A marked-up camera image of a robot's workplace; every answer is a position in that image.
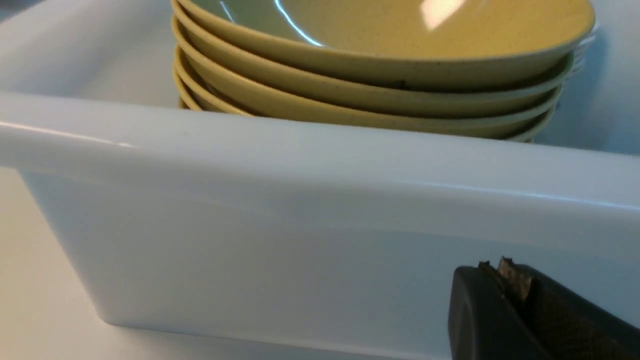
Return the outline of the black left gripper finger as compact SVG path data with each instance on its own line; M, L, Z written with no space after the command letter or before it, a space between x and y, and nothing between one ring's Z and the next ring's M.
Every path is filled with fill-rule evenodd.
M640 331L532 266L459 266L447 317L453 360L637 360Z

